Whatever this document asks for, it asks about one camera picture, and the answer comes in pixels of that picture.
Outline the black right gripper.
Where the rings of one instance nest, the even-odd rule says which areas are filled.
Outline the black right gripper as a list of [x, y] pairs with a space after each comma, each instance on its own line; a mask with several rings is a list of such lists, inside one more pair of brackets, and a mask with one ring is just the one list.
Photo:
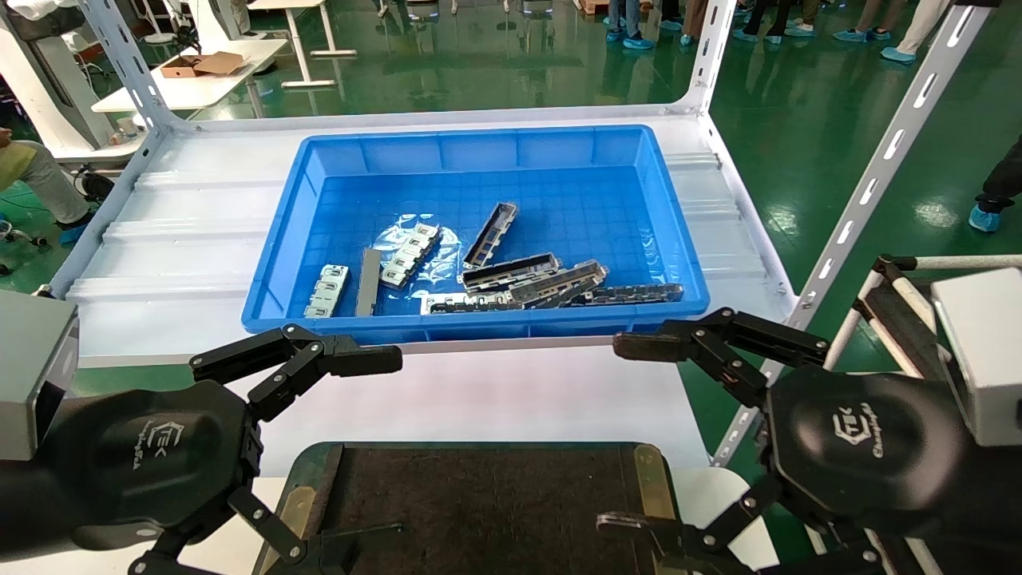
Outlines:
[[646, 363], [691, 361], [745, 408], [766, 408], [769, 470], [705, 528], [647, 514], [598, 514], [596, 528], [635, 540], [658, 564], [698, 574], [753, 574], [730, 543], [773, 504], [807, 524], [850, 521], [885, 532], [953, 526], [969, 466], [981, 459], [950, 389], [904, 375], [794, 369], [766, 390], [741, 355], [788, 367], [824, 364], [831, 343], [781, 323], [721, 308], [618, 332], [614, 353]]

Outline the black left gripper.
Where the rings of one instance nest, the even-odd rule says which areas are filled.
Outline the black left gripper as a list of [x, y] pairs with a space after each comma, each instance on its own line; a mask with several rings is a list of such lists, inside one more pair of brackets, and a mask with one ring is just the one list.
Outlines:
[[[390, 523], [303, 540], [248, 489], [263, 452], [258, 421], [273, 421], [326, 375], [394, 374], [404, 367], [397, 346], [363, 347], [288, 324], [199, 353], [190, 367], [195, 381], [216, 383], [59, 409], [40, 449], [41, 549], [123, 549], [150, 530], [160, 538], [130, 574], [208, 574], [178, 557], [237, 514], [278, 553], [267, 574], [351, 574], [362, 553], [404, 535]], [[220, 386], [266, 369], [248, 404]]]

